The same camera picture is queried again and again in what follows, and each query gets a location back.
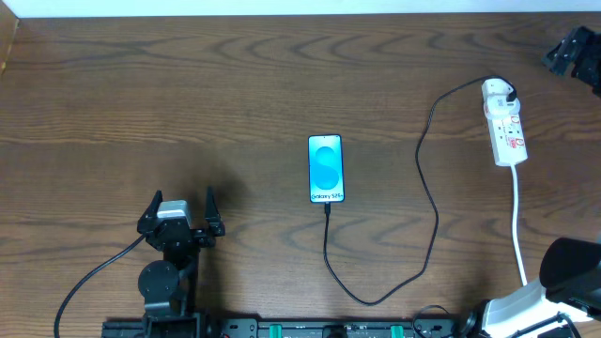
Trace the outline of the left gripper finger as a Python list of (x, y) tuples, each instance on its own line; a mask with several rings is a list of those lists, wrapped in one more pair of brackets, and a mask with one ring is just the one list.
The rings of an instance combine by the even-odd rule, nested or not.
[(162, 202), (162, 191), (156, 190), (150, 204), (139, 219), (140, 224), (153, 223), (157, 218), (159, 206)]
[(211, 229), (222, 228), (222, 217), (217, 208), (214, 192), (211, 187), (207, 188), (205, 220)]

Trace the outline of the blue Galaxy smartphone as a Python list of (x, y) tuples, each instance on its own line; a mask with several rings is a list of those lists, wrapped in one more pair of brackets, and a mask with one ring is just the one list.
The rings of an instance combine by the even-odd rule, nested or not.
[(312, 203), (345, 200), (342, 137), (339, 134), (308, 137), (309, 196)]

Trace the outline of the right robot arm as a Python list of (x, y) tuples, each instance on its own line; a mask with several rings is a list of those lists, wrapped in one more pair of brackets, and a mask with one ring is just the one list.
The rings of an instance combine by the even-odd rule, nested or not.
[[(569, 72), (600, 92), (600, 36), (581, 26), (573, 29), (543, 58), (557, 75)], [(498, 75), (482, 81), (483, 108), (496, 165), (510, 169), (513, 206), (519, 206), (517, 166), (528, 158), (515, 87)], [(600, 245), (558, 238), (547, 249), (539, 275), (525, 273), (512, 212), (511, 236), (522, 286), (512, 294), (483, 301), (470, 313), (462, 337), (576, 337), (578, 322), (600, 317)]]

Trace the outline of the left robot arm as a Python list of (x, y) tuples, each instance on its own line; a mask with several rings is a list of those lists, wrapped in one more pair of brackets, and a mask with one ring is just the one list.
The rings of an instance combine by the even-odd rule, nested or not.
[(138, 289), (145, 300), (145, 337), (218, 337), (208, 316), (195, 310), (199, 254), (225, 235), (214, 193), (207, 189), (203, 228), (192, 228), (184, 200), (165, 201), (157, 191), (137, 223), (140, 233), (162, 259), (143, 268)]

